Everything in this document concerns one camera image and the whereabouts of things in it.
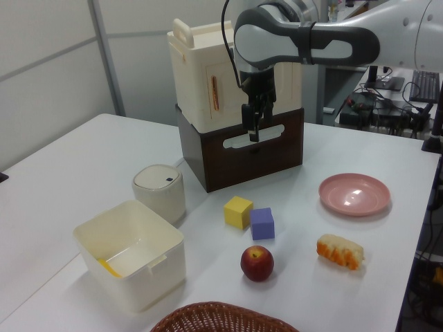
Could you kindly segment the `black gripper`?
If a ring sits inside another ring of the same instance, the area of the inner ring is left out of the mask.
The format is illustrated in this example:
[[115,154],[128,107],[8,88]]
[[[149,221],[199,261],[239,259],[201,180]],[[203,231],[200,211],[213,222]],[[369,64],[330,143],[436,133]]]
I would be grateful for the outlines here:
[[242,105],[242,126],[248,131],[251,142],[258,142],[260,114],[265,122],[272,121],[276,101],[274,67],[263,71],[240,72],[242,90],[247,103]]

